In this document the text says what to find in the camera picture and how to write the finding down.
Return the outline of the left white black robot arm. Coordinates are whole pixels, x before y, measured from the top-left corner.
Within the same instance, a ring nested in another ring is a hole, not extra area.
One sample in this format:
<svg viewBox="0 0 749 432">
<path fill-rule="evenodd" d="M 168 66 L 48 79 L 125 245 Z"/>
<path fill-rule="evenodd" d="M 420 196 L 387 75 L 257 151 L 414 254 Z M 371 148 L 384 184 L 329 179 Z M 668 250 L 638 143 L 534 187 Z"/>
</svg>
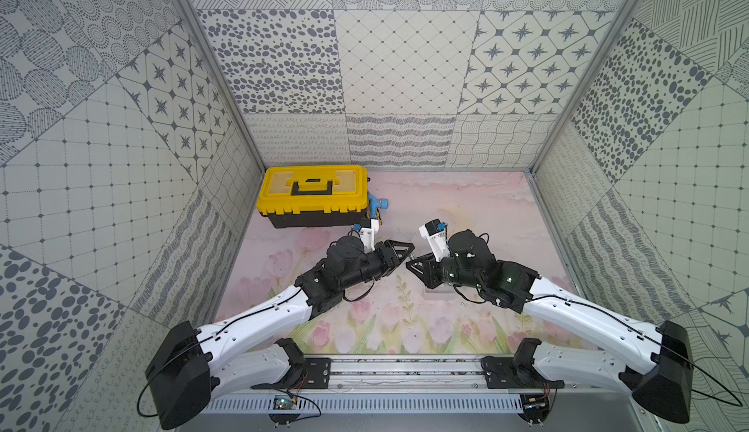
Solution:
<svg viewBox="0 0 749 432">
<path fill-rule="evenodd" d="M 384 240 L 366 251 L 360 239 L 341 237 L 325 258 L 268 301 L 199 328 L 177 324 L 144 372 L 142 391 L 152 398 L 152 416 L 171 430 L 234 391 L 285 392 L 302 384 L 304 353 L 285 334 L 336 307 L 349 288 L 392 274 L 414 250 L 412 243 Z"/>
</svg>

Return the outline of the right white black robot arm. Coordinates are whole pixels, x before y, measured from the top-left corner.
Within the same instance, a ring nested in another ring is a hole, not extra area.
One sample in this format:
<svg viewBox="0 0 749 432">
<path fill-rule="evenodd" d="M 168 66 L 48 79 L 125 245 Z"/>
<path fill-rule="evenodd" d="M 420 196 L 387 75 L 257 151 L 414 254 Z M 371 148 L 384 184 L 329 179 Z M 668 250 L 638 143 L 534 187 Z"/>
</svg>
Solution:
<svg viewBox="0 0 749 432">
<path fill-rule="evenodd" d="M 618 391 L 658 418 L 690 421 L 697 392 L 692 381 L 699 367 L 684 327 L 670 321 L 657 326 L 591 303 L 528 266 L 499 260 L 487 240 L 471 230 L 453 236 L 443 229 L 422 227 L 419 232 L 431 251 L 409 260 L 406 268 L 428 289 L 473 289 L 480 305 L 549 322 L 596 347 L 561 348 L 525 338 L 512 359 L 519 381 L 544 382 L 550 389 L 579 382 Z"/>
</svg>

